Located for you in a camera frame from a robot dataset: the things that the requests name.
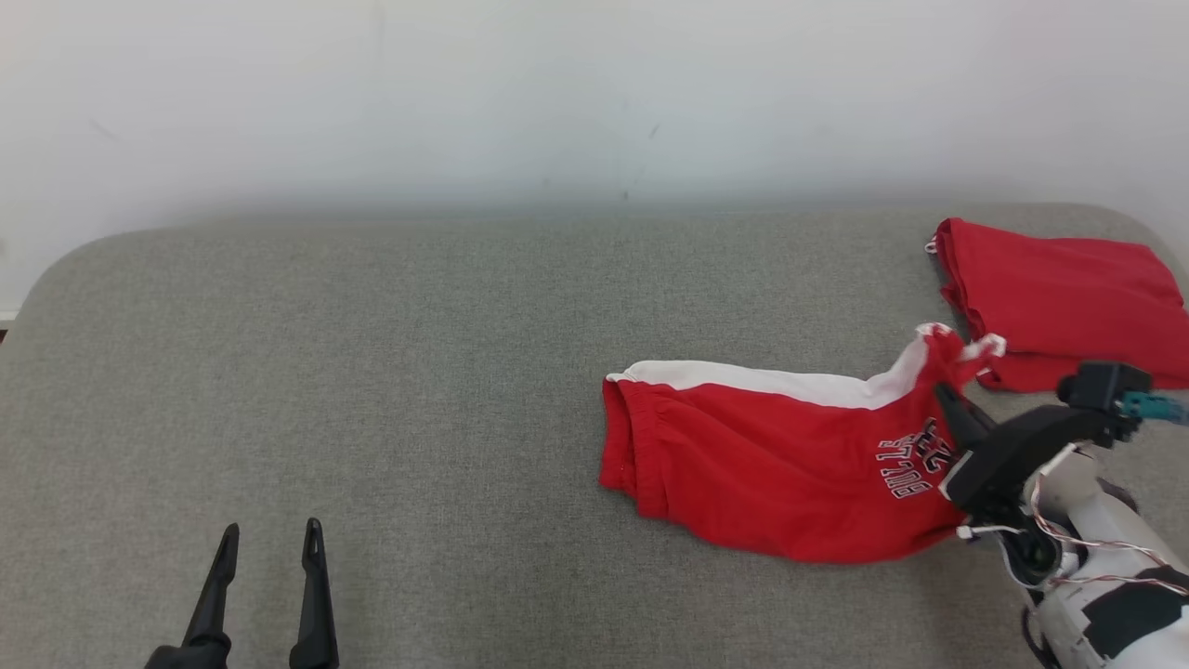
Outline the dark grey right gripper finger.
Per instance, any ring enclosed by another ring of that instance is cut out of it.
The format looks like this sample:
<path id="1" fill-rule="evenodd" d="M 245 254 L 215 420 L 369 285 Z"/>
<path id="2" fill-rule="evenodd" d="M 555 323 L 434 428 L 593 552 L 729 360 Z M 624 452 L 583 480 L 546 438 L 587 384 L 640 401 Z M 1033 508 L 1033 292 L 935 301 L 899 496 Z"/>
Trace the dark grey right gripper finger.
<path id="1" fill-rule="evenodd" d="M 938 400 L 951 443 L 960 452 L 979 450 L 998 427 L 988 414 L 968 400 L 952 385 L 935 385 L 935 398 Z"/>

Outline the red shorts with white stripes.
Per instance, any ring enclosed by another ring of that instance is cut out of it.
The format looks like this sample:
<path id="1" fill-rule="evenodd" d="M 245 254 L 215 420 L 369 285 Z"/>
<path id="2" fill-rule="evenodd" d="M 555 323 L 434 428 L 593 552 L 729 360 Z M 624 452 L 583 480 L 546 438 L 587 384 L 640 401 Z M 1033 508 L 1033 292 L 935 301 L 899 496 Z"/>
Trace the red shorts with white stripes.
<path id="1" fill-rule="evenodd" d="M 923 323 L 870 378 L 638 361 L 606 375 L 599 482 L 646 519 L 803 563 L 908 558 L 964 520 L 942 482 L 960 448 L 935 395 L 1005 354 Z"/>

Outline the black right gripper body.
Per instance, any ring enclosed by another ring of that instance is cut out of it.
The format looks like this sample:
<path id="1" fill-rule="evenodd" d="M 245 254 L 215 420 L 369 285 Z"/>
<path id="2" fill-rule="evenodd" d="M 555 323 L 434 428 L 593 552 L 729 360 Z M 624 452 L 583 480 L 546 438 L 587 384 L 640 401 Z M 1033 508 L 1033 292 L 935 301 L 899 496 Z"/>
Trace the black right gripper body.
<path id="1" fill-rule="evenodd" d="M 1067 444 L 1092 441 L 1105 428 L 1105 416 L 1044 405 L 998 423 L 976 452 L 960 452 L 943 479 L 946 499 L 968 516 L 993 515 L 1013 505 L 1042 466 Z"/>

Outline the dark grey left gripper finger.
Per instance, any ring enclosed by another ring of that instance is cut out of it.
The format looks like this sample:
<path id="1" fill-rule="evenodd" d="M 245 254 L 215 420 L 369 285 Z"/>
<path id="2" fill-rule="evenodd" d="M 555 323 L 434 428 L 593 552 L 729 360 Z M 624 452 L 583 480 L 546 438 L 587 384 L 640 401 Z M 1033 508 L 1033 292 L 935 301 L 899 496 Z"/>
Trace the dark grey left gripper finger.
<path id="1" fill-rule="evenodd" d="M 289 654 L 289 669 L 339 669 L 331 569 L 323 554 L 321 520 L 307 520 L 301 564 L 306 572 L 306 585 L 297 640 Z"/>
<path id="2" fill-rule="evenodd" d="M 224 621 L 240 541 L 241 529 L 233 522 L 224 530 L 181 644 L 155 649 L 144 669 L 227 669 L 232 640 Z"/>

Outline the red jersey with black lettering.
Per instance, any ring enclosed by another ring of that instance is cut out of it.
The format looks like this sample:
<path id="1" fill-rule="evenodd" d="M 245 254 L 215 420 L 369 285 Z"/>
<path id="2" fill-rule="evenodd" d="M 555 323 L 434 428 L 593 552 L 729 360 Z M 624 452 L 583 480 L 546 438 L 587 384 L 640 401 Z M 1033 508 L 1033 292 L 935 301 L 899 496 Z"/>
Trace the red jersey with black lettering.
<path id="1" fill-rule="evenodd" d="M 1121 361 L 1155 387 L 1189 389 L 1189 310 L 1175 276 L 1141 244 L 1026 236 L 946 217 L 927 250 L 940 294 L 971 337 L 1006 348 L 979 381 L 1040 393 L 1083 361 Z"/>

